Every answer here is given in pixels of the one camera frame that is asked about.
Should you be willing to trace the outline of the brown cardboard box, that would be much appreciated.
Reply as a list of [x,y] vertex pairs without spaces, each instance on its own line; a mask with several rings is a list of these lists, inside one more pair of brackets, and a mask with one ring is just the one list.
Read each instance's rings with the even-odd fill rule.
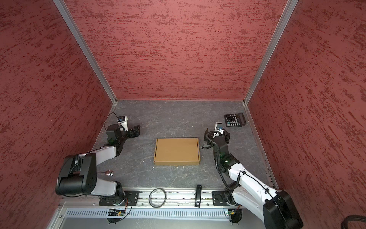
[[156,166],[198,166],[199,148],[199,138],[158,138],[153,161]]

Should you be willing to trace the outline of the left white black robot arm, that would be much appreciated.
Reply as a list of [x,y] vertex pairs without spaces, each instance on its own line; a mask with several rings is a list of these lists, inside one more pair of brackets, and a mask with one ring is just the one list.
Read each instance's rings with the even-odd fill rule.
[[97,166],[118,157],[126,140],[138,137],[140,129],[140,125],[128,130],[119,124],[110,125],[106,130],[106,145],[85,154],[67,156],[57,178],[56,194],[65,197],[99,196],[115,206],[125,203],[121,183],[98,178]]

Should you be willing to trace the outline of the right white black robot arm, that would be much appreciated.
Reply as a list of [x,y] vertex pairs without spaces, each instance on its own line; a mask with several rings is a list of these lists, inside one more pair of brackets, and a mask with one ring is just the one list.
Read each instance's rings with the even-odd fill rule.
[[269,187],[251,174],[232,154],[227,132],[205,131],[202,149],[212,149],[215,168],[234,202],[251,211],[267,229],[301,229],[304,223],[291,196]]

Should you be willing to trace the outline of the black desk calculator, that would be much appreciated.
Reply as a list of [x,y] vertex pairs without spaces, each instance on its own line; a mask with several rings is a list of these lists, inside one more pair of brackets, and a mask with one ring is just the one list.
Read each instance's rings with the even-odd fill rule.
[[243,113],[225,114],[224,119],[228,128],[243,127],[246,125],[246,119]]

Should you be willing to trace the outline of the small round metal knob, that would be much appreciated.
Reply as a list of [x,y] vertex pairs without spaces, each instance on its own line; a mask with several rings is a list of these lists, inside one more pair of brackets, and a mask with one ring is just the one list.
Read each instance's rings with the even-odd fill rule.
[[107,175],[107,176],[113,176],[114,175],[114,172],[113,172],[113,170],[108,170],[108,171],[105,172],[105,175]]

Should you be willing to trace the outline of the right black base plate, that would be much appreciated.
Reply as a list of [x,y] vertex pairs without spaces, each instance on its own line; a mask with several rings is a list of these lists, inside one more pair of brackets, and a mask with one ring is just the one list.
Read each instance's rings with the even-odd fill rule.
[[237,206],[230,191],[213,191],[212,192],[214,206]]

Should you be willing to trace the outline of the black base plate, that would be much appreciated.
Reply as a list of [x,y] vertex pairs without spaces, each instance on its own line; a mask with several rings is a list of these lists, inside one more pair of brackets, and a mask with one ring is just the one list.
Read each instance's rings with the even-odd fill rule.
[[212,192],[214,206],[237,206],[230,191],[213,191]]
[[136,206],[140,192],[137,190],[124,191],[123,197],[103,197],[100,196],[99,206]]

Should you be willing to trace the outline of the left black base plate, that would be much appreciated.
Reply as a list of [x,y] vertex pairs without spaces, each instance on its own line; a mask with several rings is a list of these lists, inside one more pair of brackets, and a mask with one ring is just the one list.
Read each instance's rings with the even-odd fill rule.
[[137,190],[124,191],[123,197],[103,197],[100,196],[99,206],[136,206],[140,192]]

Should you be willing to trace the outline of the aluminium front rail frame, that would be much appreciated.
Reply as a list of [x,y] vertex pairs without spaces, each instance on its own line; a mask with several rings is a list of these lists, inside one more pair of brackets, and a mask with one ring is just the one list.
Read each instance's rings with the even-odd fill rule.
[[48,228],[60,229],[67,219],[106,219],[109,209],[126,210],[124,219],[170,219],[170,220],[209,220],[229,221],[229,210],[242,209],[257,219],[251,211],[241,205],[214,206],[212,192],[215,190],[203,189],[201,206],[196,208],[196,189],[165,189],[153,191],[152,189],[136,189],[140,192],[136,206],[99,206],[100,198],[65,198],[62,199]]

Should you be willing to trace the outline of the left aluminium corner post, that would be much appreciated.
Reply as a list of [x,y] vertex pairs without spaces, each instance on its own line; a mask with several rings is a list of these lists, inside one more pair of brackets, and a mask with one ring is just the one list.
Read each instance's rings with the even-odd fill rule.
[[83,52],[84,56],[86,57],[87,61],[89,62],[91,68],[93,69],[94,73],[96,74],[97,78],[99,79],[102,87],[104,88],[105,92],[107,93],[108,97],[110,98],[113,105],[117,104],[117,97],[114,94],[112,88],[110,87],[107,79],[105,78],[100,66],[98,65],[92,51],[88,47],[86,40],[84,39],[81,31],[79,30],[75,20],[73,19],[68,7],[66,6],[65,1],[62,0],[53,0],[57,10],[61,14],[63,20],[66,22],[70,32],[72,33],[73,37],[75,38],[76,42],[78,43],[81,51]]

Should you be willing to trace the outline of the aluminium corner post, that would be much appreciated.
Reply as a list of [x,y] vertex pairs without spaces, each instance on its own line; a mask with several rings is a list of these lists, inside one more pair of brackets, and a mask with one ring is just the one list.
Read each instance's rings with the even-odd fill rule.
[[105,78],[100,66],[98,65],[92,51],[88,47],[86,40],[84,39],[81,31],[79,30],[75,20],[73,19],[68,7],[66,6],[65,1],[62,0],[53,0],[57,10],[61,14],[63,20],[66,22],[70,32],[72,33],[73,37],[75,38],[76,42],[78,43],[81,51],[83,52],[84,56],[86,57],[87,61],[89,62],[91,68],[93,69],[94,73],[96,74],[97,78],[99,79],[102,87],[104,88],[105,92],[107,93],[108,97],[110,98],[113,105],[117,104],[117,97],[114,94],[112,88],[110,87],[107,79]]
[[298,3],[298,0],[288,0],[287,1],[286,5],[285,5],[285,8],[283,10],[283,13],[282,13],[282,15],[281,15],[281,17],[278,21],[278,24],[275,28],[274,33],[272,35],[272,38],[271,38],[271,40],[268,44],[266,52],[263,56],[263,59],[262,59],[260,65],[259,65],[259,68],[258,68],[258,70],[257,70],[257,72],[256,72],[256,74],[253,78],[253,81],[252,81],[252,83],[249,87],[247,95],[245,96],[244,106],[248,106],[249,101],[250,101],[251,97],[254,94],[254,91],[255,91],[255,89],[256,89],[256,87],[257,87],[257,85],[258,85],[258,83],[259,83],[259,81],[260,81],[260,79],[261,79],[261,77],[262,77],[262,75],[263,75],[263,73],[264,73],[264,71],[265,71],[265,69],[266,69],[266,67],[267,67],[274,51],[275,51],[275,49],[276,49],[276,47],[277,47],[277,44],[278,44],[278,42],[279,42],[279,40],[280,40],[287,24],[288,24],[288,22],[289,22],[289,20],[292,16],[292,13],[295,10],[295,7],[296,7],[297,3]]

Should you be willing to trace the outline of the right aluminium corner post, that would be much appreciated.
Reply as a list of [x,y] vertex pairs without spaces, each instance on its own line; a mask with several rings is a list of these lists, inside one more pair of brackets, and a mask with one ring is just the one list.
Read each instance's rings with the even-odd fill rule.
[[277,47],[277,44],[278,44],[278,42],[279,42],[279,40],[280,40],[287,24],[288,24],[288,22],[289,22],[289,20],[292,16],[292,13],[295,10],[295,7],[296,7],[297,3],[298,3],[298,0],[288,0],[287,1],[286,5],[285,5],[285,8],[283,10],[283,13],[282,13],[282,15],[281,15],[281,17],[278,21],[278,24],[275,28],[274,33],[272,35],[272,38],[271,38],[271,40],[268,44],[266,52],[263,56],[263,59],[262,59],[260,65],[259,65],[259,68],[258,68],[258,70],[257,70],[257,72],[256,72],[256,74],[253,78],[253,81],[252,81],[252,83],[249,87],[247,95],[245,96],[244,106],[248,106],[249,101],[250,101],[251,97],[254,94],[254,91],[255,91],[255,89],[256,89],[256,87],[257,87],[257,85],[258,85],[258,83],[259,83],[259,81],[260,81],[260,79],[261,79],[261,77],[262,77],[262,75],[263,75],[263,73],[264,73],[264,71],[265,71],[265,69],[266,69],[266,67],[267,67],[274,51],[275,51],[275,49],[276,49],[276,47]]

